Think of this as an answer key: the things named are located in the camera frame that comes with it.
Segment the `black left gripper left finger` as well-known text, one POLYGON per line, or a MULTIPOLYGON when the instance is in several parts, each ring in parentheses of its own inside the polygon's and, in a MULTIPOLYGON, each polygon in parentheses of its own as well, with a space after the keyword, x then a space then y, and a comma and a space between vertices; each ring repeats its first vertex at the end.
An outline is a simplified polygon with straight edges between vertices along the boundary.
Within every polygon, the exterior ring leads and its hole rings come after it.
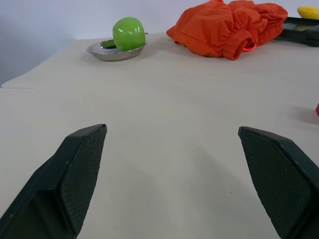
POLYGON ((96 187, 105 124, 63 140, 0 218, 0 239, 77 239, 96 187))

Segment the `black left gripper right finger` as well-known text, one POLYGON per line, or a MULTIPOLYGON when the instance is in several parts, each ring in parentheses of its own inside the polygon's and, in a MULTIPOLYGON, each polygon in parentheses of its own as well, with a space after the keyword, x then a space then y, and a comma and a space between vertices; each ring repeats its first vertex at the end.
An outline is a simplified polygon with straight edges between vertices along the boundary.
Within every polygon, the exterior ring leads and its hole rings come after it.
POLYGON ((319 167, 290 139, 238 130, 257 195, 281 239, 319 239, 319 167))

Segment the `black tray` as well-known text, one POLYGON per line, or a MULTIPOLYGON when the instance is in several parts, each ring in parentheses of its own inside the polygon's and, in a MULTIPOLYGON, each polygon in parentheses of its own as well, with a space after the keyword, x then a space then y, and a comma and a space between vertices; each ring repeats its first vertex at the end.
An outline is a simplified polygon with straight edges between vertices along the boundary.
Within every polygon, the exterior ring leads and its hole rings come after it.
POLYGON ((319 47, 319 20, 288 17, 283 27, 284 30, 276 39, 319 47))

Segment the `green apple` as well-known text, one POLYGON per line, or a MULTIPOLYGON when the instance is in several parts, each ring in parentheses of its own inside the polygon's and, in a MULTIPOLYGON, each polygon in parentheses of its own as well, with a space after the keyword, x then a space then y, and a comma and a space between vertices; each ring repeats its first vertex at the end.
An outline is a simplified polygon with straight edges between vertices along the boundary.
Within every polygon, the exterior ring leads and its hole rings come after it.
POLYGON ((146 33, 142 23, 135 17, 118 20, 112 29, 115 46, 120 51, 140 48, 146 43, 146 33))

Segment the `yellow round object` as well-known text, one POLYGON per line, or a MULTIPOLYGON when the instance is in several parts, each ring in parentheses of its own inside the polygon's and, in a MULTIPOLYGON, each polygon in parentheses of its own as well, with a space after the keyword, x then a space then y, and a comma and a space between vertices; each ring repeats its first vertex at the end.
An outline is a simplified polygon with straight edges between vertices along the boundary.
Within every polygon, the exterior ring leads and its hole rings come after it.
POLYGON ((319 8, 313 6, 300 6, 297 12, 301 18, 319 20, 319 8))

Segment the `silver metal dish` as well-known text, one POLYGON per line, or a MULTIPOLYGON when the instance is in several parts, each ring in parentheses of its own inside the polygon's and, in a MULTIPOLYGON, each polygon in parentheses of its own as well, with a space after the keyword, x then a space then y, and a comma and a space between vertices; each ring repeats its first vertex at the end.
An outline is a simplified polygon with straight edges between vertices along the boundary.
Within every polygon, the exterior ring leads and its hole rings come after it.
POLYGON ((146 45, 147 42, 139 48, 121 51, 115 46, 114 40, 111 39, 94 43, 87 47, 86 51, 100 61, 113 62, 131 59, 140 55, 146 45))

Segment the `orange crumpled cloth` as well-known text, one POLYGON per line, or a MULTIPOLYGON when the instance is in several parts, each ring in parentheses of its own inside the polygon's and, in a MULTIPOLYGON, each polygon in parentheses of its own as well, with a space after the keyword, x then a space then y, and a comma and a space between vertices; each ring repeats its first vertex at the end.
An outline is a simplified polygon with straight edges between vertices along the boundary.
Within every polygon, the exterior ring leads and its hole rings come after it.
POLYGON ((209 0, 185 10, 166 33, 194 54, 236 60, 278 37, 287 17, 275 3, 209 0))

